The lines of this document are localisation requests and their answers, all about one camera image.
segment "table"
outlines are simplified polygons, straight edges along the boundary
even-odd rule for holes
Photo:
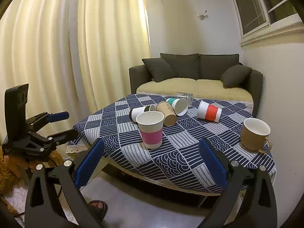
[[[184,192],[218,195],[222,188],[214,183],[198,150],[199,140],[206,137],[230,161],[236,160],[247,168],[264,165],[274,181],[276,166],[271,153],[250,152],[240,146],[242,123],[252,117],[243,102],[194,98],[193,107],[178,117],[175,125],[164,126],[162,146],[146,149],[138,125],[130,121],[129,111],[170,97],[147,94],[124,97],[75,124],[74,129],[80,135],[68,147],[81,146],[83,141],[90,145],[96,138],[102,138],[104,159],[135,177]],[[222,108],[218,123],[196,117],[201,100]]]

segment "throw pillow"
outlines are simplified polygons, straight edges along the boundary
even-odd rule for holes
[[[239,58],[239,54],[200,55],[201,79],[219,81],[228,68],[239,64]]]
[[[176,77],[175,71],[162,58],[147,58],[142,60],[153,77],[153,81],[161,82]]]
[[[161,58],[174,69],[179,78],[200,79],[200,54],[172,55],[161,53]]]
[[[221,76],[224,87],[236,87],[240,85],[251,73],[252,68],[235,65],[228,68]]]

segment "cream curtain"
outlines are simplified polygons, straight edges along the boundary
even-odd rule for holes
[[[81,119],[68,37],[69,0],[13,0],[0,20],[0,140],[6,136],[4,92],[29,83],[27,117],[68,111],[46,136]]]
[[[44,111],[70,113],[68,120],[42,129],[46,136],[83,118],[80,100],[93,113],[128,95],[129,68],[150,57],[144,0],[76,0],[78,11],[71,9],[73,1],[13,0],[1,18],[0,142],[6,136],[6,89],[29,83],[28,118]],[[78,40],[72,37],[77,33]],[[72,45],[79,48],[78,63],[71,60]],[[76,88],[79,79],[84,95]]]
[[[150,57],[144,0],[79,0],[78,43],[91,112],[130,94],[129,68]]]

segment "floor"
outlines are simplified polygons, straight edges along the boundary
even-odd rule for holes
[[[209,213],[157,199],[102,171],[95,175],[81,192],[88,202],[103,200],[108,204],[103,221],[106,228],[196,228]],[[240,202],[238,199],[227,222],[234,220]]]

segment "mug handle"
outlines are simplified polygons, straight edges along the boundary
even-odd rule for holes
[[[260,149],[259,152],[262,153],[262,154],[266,154],[266,153],[270,152],[270,150],[272,149],[272,143],[270,142],[270,140],[268,139],[268,137],[266,137],[265,140],[268,142],[269,148],[268,148],[267,151],[263,151],[262,149]]]

